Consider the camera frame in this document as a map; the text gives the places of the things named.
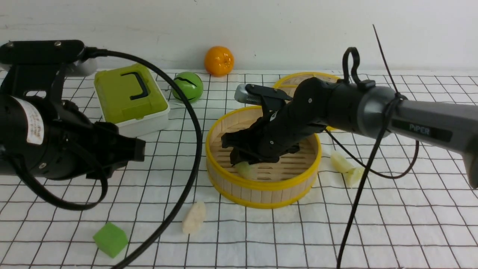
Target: grid mat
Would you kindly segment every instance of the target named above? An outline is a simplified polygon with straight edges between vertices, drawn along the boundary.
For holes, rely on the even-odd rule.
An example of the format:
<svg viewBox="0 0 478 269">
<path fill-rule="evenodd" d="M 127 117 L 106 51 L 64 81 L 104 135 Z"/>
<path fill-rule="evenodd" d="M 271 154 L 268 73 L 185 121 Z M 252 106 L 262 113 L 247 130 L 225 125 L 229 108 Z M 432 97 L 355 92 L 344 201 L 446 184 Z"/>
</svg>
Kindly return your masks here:
<svg viewBox="0 0 478 269">
<path fill-rule="evenodd" d="M 174 77 L 180 71 L 168 70 L 168 74 Z M 238 84 L 272 86 L 282 74 L 294 73 L 235 72 L 224 78 L 199 73 L 205 91 L 193 107 L 204 139 L 216 119 L 244 106 L 233 98 Z M 368 77 L 383 85 L 390 82 L 384 71 L 362 73 L 362 79 Z M 478 103 L 478 72 L 398 74 L 402 75 L 394 76 L 395 83 L 411 100 Z M 5 75 L 0 71 L 0 82 Z M 161 79 L 158 85 L 170 89 Z M 67 79 L 64 99 L 75 102 L 92 121 L 101 120 L 93 76 Z M 130 162 L 116 171 L 109 180 L 108 195 L 94 209 L 71 212 L 55 208 L 17 177 L 0 177 L 0 268 L 108 268 L 137 248 L 171 211 L 194 160 L 192 121 L 174 98 L 170 104 L 168 129 L 141 137 L 147 141 L 145 161 Z M 374 140 L 340 132 L 335 136 L 362 162 L 367 161 Z M 345 189 L 342 175 L 330 164 L 331 150 L 345 152 L 326 134 L 320 134 L 320 139 L 319 180 L 299 202 L 275 210 L 245 208 L 221 197 L 208 180 L 203 150 L 200 172 L 186 204 L 159 242 L 131 268 L 335 268 L 356 189 Z M 412 139 L 390 135 L 383 139 L 372 168 L 396 175 L 407 168 L 413 150 Z M 99 182 L 84 177 L 39 180 L 52 193 L 72 202 L 92 202 L 100 194 Z M 206 222 L 197 235 L 183 235 L 181 221 L 194 201 L 206 203 Z M 404 178 L 369 175 L 342 266 L 478 268 L 477 212 L 478 196 L 467 183 L 461 156 L 422 144 L 413 170 Z M 92 239 L 106 221 L 125 230 L 130 240 L 115 259 L 99 251 Z"/>
</svg>

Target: steamer basket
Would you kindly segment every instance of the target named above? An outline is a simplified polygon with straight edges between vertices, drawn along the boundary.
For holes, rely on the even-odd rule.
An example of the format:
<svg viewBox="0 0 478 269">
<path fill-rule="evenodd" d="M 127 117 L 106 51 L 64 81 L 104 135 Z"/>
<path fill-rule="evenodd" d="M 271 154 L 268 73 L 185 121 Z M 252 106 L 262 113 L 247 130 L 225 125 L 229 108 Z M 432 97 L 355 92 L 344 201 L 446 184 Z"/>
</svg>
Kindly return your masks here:
<svg viewBox="0 0 478 269">
<path fill-rule="evenodd" d="M 325 73 L 319 73 L 319 72 L 302 72 L 302 73 L 295 73 L 295 74 L 290 74 L 286 77 L 281 78 L 278 80 L 273 88 L 275 89 L 280 89 L 285 91 L 289 96 L 294 96 L 295 89 L 297 86 L 304 80 L 308 78 L 316 77 L 319 78 L 323 81 L 327 82 L 337 82 L 339 77 L 325 74 Z M 332 127 L 327 127 L 327 130 L 333 131 L 335 128 Z"/>
<path fill-rule="evenodd" d="M 209 179 L 227 199 L 253 208 L 278 208 L 305 196 L 319 169 L 322 148 L 319 136 L 311 135 L 300 142 L 300 151 L 286 154 L 278 163 L 254 165 L 257 179 L 241 178 L 229 162 L 232 148 L 221 147 L 226 132 L 248 128 L 262 116 L 260 106 L 237 109 L 218 119 L 206 138 L 206 166 Z"/>
</svg>

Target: sticker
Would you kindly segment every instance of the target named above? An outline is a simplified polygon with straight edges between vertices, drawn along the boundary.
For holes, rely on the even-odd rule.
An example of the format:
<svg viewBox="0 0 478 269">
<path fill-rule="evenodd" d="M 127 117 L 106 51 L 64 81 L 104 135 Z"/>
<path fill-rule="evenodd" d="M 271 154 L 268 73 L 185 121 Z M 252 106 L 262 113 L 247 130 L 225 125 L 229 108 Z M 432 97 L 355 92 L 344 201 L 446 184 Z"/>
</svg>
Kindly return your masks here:
<svg viewBox="0 0 478 269">
<path fill-rule="evenodd" d="M 45 126 L 40 112 L 29 102 L 15 97 L 13 98 L 21 105 L 27 117 L 27 142 L 30 144 L 41 145 L 45 135 Z"/>
</svg>

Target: bamboo steamer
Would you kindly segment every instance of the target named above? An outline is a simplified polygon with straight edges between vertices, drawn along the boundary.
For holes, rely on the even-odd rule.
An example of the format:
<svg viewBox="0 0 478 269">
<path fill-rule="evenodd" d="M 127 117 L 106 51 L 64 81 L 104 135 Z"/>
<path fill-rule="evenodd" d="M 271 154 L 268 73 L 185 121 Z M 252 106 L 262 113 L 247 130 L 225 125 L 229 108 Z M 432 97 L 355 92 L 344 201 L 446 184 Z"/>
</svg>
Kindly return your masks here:
<svg viewBox="0 0 478 269">
<path fill-rule="evenodd" d="M 221 136 L 248 128 L 262 116 L 260 106 L 237 109 L 218 119 L 206 138 L 209 179 L 225 198 L 253 208 L 278 208 L 305 196 L 317 179 L 322 148 L 317 134 L 300 142 L 300 151 L 286 154 L 278 163 L 254 165 L 257 179 L 240 177 L 229 162 L 232 148 L 221 147 Z"/>
</svg>

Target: green ball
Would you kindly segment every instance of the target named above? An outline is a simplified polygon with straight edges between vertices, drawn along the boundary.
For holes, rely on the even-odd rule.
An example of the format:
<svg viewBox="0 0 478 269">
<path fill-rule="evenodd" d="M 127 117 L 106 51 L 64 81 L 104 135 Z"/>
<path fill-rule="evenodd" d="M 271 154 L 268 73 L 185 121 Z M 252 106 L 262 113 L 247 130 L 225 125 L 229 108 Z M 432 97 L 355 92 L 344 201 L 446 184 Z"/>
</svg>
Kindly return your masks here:
<svg viewBox="0 0 478 269">
<path fill-rule="evenodd" d="M 193 103 L 199 98 L 201 98 L 201 95 L 203 94 L 203 82 L 199 78 L 198 75 L 196 75 L 193 72 L 183 72 L 177 74 L 176 77 L 174 77 L 174 81 L 176 84 L 179 86 L 179 88 L 183 91 L 184 95 L 186 98 L 189 100 L 190 103 Z M 173 96 L 181 100 L 179 98 L 178 93 L 173 89 Z"/>
</svg>

